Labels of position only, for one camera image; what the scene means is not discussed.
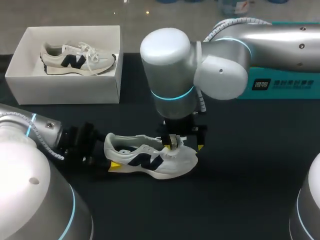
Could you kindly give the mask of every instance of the white sneaker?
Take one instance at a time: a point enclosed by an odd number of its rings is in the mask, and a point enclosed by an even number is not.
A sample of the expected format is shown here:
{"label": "white sneaker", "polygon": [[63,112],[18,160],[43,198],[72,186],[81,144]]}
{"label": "white sneaker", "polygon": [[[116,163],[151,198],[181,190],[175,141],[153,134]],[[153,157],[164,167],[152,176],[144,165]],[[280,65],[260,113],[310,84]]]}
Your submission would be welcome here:
{"label": "white sneaker", "polygon": [[79,42],[77,47],[70,44],[51,46],[44,43],[40,57],[48,75],[98,75],[112,67],[116,61],[114,54],[95,49],[84,42]]}
{"label": "white sneaker", "polygon": [[180,145],[175,150],[161,140],[146,135],[116,136],[109,133],[104,142],[107,159],[119,164],[109,172],[144,172],[155,179],[172,179],[190,172],[198,163],[196,151]]}

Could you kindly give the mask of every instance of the teal box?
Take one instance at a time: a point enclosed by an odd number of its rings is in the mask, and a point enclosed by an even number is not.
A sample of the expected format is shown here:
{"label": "teal box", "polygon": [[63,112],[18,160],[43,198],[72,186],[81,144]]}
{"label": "teal box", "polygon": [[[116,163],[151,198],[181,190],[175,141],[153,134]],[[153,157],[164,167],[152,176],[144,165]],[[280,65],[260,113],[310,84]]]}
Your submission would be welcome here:
{"label": "teal box", "polygon": [[[303,24],[303,22],[273,22],[272,24],[280,23]],[[238,98],[320,99],[320,73],[281,71],[262,67],[251,67],[247,87],[244,93]]]}

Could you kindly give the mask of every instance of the white cable sleeve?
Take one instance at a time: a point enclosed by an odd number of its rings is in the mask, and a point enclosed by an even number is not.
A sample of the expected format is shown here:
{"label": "white cable sleeve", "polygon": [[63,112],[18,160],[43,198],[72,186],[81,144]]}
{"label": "white cable sleeve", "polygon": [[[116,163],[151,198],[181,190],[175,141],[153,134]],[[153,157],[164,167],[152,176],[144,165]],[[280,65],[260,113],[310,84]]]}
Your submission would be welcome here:
{"label": "white cable sleeve", "polygon": [[31,126],[31,130],[35,133],[36,137],[38,138],[39,142],[41,143],[41,145],[44,147],[44,149],[53,157],[55,157],[56,159],[59,160],[65,160],[64,156],[61,156],[58,153],[55,153],[46,143],[46,141],[41,137],[39,130],[37,129],[36,125],[31,121],[31,119],[29,119],[27,116],[18,113],[18,112],[6,112],[6,113],[2,113],[0,114],[0,118],[2,117],[6,117],[6,116],[15,116],[15,117],[19,117],[21,119],[23,119],[24,121],[26,121],[29,126]]}
{"label": "white cable sleeve", "polygon": [[[200,67],[200,65],[202,63],[202,46],[201,46],[200,41],[196,42],[196,62],[197,62],[197,67]],[[202,96],[201,89],[197,86],[195,87],[195,89],[196,89],[196,93],[198,94],[198,97],[199,97],[200,111],[202,113],[205,113],[207,111],[207,108],[206,108],[206,103],[205,103],[204,97]]]}
{"label": "white cable sleeve", "polygon": [[204,39],[204,42],[210,42],[218,33],[227,27],[236,25],[236,24],[271,24],[267,21],[263,21],[253,17],[240,17],[240,18],[230,18],[220,21],[215,25],[213,31]]}

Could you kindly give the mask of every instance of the shoe sole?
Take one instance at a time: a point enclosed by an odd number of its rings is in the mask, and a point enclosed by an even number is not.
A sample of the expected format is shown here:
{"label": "shoe sole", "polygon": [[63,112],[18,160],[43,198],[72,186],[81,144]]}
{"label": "shoe sole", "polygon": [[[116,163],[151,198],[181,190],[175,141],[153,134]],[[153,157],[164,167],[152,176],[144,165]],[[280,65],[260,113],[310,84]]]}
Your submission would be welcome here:
{"label": "shoe sole", "polygon": [[81,70],[73,67],[52,67],[52,66],[47,66],[44,61],[42,60],[42,57],[40,56],[40,59],[43,63],[44,66],[44,72],[47,75],[66,75],[66,74],[79,74],[82,76],[93,76],[93,75],[101,75],[104,74],[108,69],[114,66],[116,62],[116,56],[113,55],[114,57],[114,62],[111,66],[104,67],[101,69],[96,69],[96,70]]}
{"label": "shoe sole", "polygon": [[117,167],[111,167],[108,170],[108,172],[110,172],[110,173],[129,174],[129,173],[135,173],[135,172],[142,172],[142,173],[149,174],[151,177],[153,177],[155,179],[165,180],[165,179],[174,179],[174,178],[177,178],[177,177],[180,177],[182,175],[189,173],[197,165],[198,158],[193,162],[193,165],[190,167],[190,169],[187,169],[186,171],[177,172],[174,174],[158,173],[158,172],[154,172],[154,171],[142,168],[141,166],[130,166],[130,165],[126,165],[126,164],[121,164],[121,163],[113,161],[113,160],[112,160],[112,162],[119,164],[119,165]]}

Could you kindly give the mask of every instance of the glowing blue ring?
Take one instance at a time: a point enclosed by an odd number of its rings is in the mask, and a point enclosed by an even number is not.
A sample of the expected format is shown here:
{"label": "glowing blue ring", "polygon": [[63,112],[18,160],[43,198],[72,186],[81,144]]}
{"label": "glowing blue ring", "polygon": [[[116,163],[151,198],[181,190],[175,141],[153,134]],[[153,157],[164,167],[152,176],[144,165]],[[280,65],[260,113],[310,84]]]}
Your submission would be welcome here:
{"label": "glowing blue ring", "polygon": [[298,198],[296,199],[296,211],[298,213],[298,217],[299,217],[299,220],[300,220],[300,223],[301,223],[301,226],[303,228],[303,230],[305,231],[305,233],[308,235],[308,237],[311,239],[311,240],[314,240],[314,238],[310,235],[310,233],[308,232],[308,230],[306,229],[304,223],[302,222],[301,220],[301,217],[300,217],[300,213],[299,213],[299,196],[300,196],[300,192],[301,190],[299,191],[299,194],[298,194]]}
{"label": "glowing blue ring", "polygon": [[223,37],[223,38],[217,39],[216,41],[221,41],[221,40],[236,41],[238,43],[241,43],[242,45],[244,45],[249,50],[250,56],[252,57],[252,52],[251,52],[250,47],[247,44],[245,44],[243,41],[241,41],[239,39],[232,38],[232,37]]}
{"label": "glowing blue ring", "polygon": [[64,237],[66,236],[71,224],[72,224],[72,221],[74,220],[74,216],[75,216],[75,211],[76,211],[76,197],[75,197],[75,192],[74,190],[72,189],[71,185],[70,185],[70,188],[71,188],[71,191],[72,191],[72,196],[73,196],[73,208],[72,208],[72,213],[71,213],[71,217],[70,217],[70,220],[69,220],[69,223],[68,225],[66,226],[64,232],[62,233],[61,237],[59,237],[58,240],[63,240]]}
{"label": "glowing blue ring", "polygon": [[[34,121],[35,121],[36,116],[37,116],[36,113],[33,113],[33,114],[32,114],[31,122],[34,122]],[[27,137],[29,137],[30,131],[31,131],[31,125],[29,125],[28,130],[26,131],[26,134],[25,134],[25,135],[26,135]]]}
{"label": "glowing blue ring", "polygon": [[181,96],[177,96],[177,97],[172,97],[172,98],[158,96],[153,91],[151,91],[151,93],[158,99],[165,100],[165,101],[174,101],[174,100],[182,99],[183,97],[187,96],[189,93],[191,93],[191,91],[194,89],[194,87],[195,86],[192,86],[192,88],[190,88],[190,90],[187,91],[185,94],[183,94]]}

